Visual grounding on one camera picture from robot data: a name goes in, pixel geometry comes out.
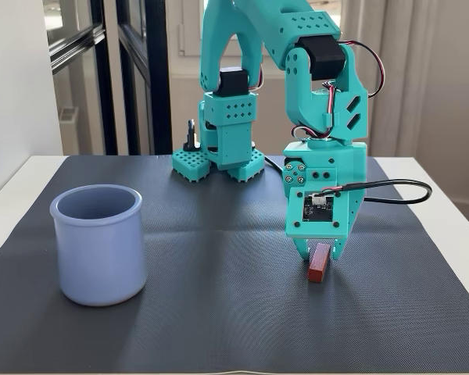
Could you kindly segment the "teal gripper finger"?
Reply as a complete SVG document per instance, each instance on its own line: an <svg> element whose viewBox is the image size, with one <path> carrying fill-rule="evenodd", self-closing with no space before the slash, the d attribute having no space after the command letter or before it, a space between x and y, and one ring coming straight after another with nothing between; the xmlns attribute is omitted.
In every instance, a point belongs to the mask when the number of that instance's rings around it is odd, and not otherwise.
<svg viewBox="0 0 469 375"><path fill-rule="evenodd" d="M310 248L308 246L308 240L305 238L293 238L292 240L300 257L304 261L308 261L310 257Z"/></svg>
<svg viewBox="0 0 469 375"><path fill-rule="evenodd" d="M345 238L336 238L330 249L330 259L337 260L341 257L346 244Z"/></svg>

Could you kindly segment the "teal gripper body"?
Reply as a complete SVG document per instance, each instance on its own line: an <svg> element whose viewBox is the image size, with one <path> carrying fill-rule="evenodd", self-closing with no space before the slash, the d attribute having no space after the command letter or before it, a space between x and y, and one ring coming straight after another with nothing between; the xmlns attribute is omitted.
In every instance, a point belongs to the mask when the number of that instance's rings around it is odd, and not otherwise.
<svg viewBox="0 0 469 375"><path fill-rule="evenodd" d="M287 236L348 236L363 201L363 191L330 195L332 211L320 221L305 217L305 201L325 188L364 182L367 176L366 145L330 140L295 141L286 147L283 155Z"/></svg>

